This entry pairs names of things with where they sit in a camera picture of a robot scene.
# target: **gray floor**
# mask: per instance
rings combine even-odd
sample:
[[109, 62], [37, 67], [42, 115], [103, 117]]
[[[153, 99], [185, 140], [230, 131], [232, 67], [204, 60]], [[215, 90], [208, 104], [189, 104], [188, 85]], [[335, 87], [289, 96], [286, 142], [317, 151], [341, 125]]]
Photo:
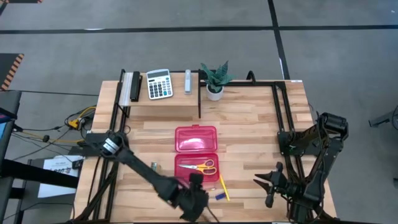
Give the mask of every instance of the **gray floor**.
[[[280, 26], [398, 24], [393, 0], [275, 0], [275, 8]], [[9, 4], [0, 17], [0, 30], [233, 25], [271, 25], [267, 1], [44, 0]], [[398, 177], [397, 131], [391, 124], [370, 128], [368, 119], [397, 104], [398, 30], [281, 35], [290, 77], [304, 81], [309, 102], [319, 112], [349, 121], [349, 138], [329, 178], [338, 216], [396, 223], [398, 190], [392, 178]], [[98, 94], [101, 82], [117, 78], [121, 68], [185, 70], [226, 60], [239, 78], [248, 70], [261, 79], [282, 78], [272, 31], [0, 35], [0, 51], [25, 54], [11, 85], [15, 90]], [[17, 123], [52, 127], [95, 101], [95, 96], [24, 93]], [[13, 138], [7, 158], [33, 150]], [[43, 151], [31, 158], [54, 155]], [[61, 222], [69, 212], [65, 207], [32, 210], [24, 223]]]

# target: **calculator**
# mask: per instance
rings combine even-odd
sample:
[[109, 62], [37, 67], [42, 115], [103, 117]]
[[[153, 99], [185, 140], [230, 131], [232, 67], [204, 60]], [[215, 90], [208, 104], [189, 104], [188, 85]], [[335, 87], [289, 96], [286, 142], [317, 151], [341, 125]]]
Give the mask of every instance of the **calculator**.
[[173, 96], [172, 80], [168, 69], [147, 72], [149, 99], [158, 100]]

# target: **electronic device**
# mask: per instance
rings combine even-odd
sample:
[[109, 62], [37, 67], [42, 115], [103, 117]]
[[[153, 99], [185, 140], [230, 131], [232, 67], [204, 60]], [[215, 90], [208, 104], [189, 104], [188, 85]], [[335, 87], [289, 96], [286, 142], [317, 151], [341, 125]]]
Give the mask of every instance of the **electronic device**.
[[168, 69], [147, 72], [149, 99], [158, 100], [173, 96], [172, 79]]
[[139, 99], [139, 90], [141, 89], [142, 76], [139, 72], [132, 73], [130, 100], [137, 102]]
[[186, 95], [192, 94], [192, 76], [191, 76], [191, 70], [189, 69], [185, 71], [184, 93]]

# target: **red plastic box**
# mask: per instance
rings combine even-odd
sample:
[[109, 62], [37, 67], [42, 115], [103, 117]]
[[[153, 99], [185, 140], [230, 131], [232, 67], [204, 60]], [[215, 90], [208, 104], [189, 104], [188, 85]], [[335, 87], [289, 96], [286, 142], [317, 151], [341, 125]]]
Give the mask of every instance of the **red plastic box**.
[[179, 165], [199, 165], [208, 159], [214, 160], [217, 171], [213, 175], [204, 175], [204, 182], [216, 182], [220, 177], [217, 151], [217, 130], [214, 126], [193, 125], [178, 127], [175, 130], [175, 150], [178, 152], [174, 160], [174, 176], [189, 180], [189, 175], [200, 171], [187, 169]]

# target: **orange scissors handle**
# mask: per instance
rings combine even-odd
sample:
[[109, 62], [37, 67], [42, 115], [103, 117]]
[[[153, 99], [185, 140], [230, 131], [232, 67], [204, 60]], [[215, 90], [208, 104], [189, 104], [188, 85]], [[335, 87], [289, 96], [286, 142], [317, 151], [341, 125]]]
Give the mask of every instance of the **orange scissors handle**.
[[214, 167], [214, 160], [208, 159], [204, 163], [197, 165], [198, 168], [212, 168]]
[[213, 175], [217, 173], [217, 168], [215, 167], [198, 167], [197, 170], [200, 171], [203, 175]]

